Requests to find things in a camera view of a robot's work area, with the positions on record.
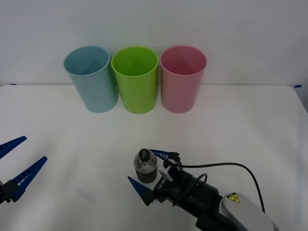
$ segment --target cup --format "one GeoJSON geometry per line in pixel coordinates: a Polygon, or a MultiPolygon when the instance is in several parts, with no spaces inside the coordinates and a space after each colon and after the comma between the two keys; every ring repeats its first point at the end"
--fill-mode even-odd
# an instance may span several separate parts
{"type": "Polygon", "coordinates": [[[65,58],[64,68],[89,111],[106,112],[116,105],[118,92],[110,67],[110,54],[105,49],[79,48],[65,58]]]}
{"type": "Polygon", "coordinates": [[[206,63],[205,55],[190,46],[171,47],[162,54],[161,102],[168,111],[184,113],[192,109],[206,63]]]}
{"type": "Polygon", "coordinates": [[[157,55],[146,47],[128,47],[112,58],[111,66],[126,110],[151,111],[157,98],[157,55]]]}

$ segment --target bottle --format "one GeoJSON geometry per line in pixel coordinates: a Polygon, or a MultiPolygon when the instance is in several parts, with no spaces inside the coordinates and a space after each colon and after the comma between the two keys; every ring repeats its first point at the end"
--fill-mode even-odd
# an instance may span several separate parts
{"type": "Polygon", "coordinates": [[[157,177],[157,159],[148,149],[141,149],[134,158],[134,166],[138,179],[142,183],[151,183],[157,177]]]}

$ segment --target table surface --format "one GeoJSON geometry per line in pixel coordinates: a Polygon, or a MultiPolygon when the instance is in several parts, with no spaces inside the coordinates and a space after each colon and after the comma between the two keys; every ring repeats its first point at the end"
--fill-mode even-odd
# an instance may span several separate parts
{"type": "MultiPolygon", "coordinates": [[[[28,140],[0,161],[2,182],[44,155],[48,161],[17,203],[1,204],[2,231],[197,231],[196,218],[179,207],[147,207],[136,194],[127,176],[136,179],[141,148],[179,152],[184,164],[242,163],[280,229],[308,230],[308,114],[290,87],[202,86],[187,113],[168,112],[158,98],[151,112],[134,115],[120,99],[91,113],[74,86],[3,86],[0,143],[23,135],[28,140]]],[[[206,172],[221,194],[241,192],[260,206],[239,167],[187,171],[206,172]]]]}

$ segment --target yellow warning sticker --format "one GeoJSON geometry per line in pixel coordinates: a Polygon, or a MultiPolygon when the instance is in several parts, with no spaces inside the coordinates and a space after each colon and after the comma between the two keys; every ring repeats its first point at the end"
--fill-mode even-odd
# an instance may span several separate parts
{"type": "Polygon", "coordinates": [[[236,202],[236,203],[240,202],[239,197],[237,196],[237,194],[235,192],[228,195],[227,198],[236,202]]]}

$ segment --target cable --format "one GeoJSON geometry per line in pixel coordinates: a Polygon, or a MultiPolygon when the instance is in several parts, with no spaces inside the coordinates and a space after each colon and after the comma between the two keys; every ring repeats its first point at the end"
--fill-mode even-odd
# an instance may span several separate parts
{"type": "Polygon", "coordinates": [[[258,184],[254,174],[252,173],[252,171],[250,171],[250,169],[247,168],[245,165],[242,165],[242,164],[239,164],[239,163],[233,163],[233,162],[216,163],[216,164],[208,164],[208,165],[177,165],[177,164],[171,163],[169,160],[166,160],[165,163],[167,165],[170,165],[170,166],[182,167],[182,168],[204,168],[204,167],[216,167],[216,166],[239,166],[239,167],[242,167],[242,168],[246,169],[249,172],[249,174],[251,175],[251,177],[253,178],[255,185],[256,185],[256,188],[257,188],[257,191],[258,191],[262,211],[263,211],[263,213],[265,213],[264,202],[263,202],[263,198],[262,198],[262,194],[261,194],[259,184],[258,184]]]}
{"type": "Polygon", "coordinates": [[[193,189],[193,187],[198,184],[199,180],[205,176],[205,179],[204,179],[204,183],[206,183],[207,181],[207,174],[204,173],[202,175],[200,175],[197,179],[196,179],[196,182],[194,182],[194,184],[192,184],[189,188],[187,188],[183,193],[181,193],[178,198],[172,203],[172,206],[175,206],[183,197],[185,197],[191,189],[193,189]]]}

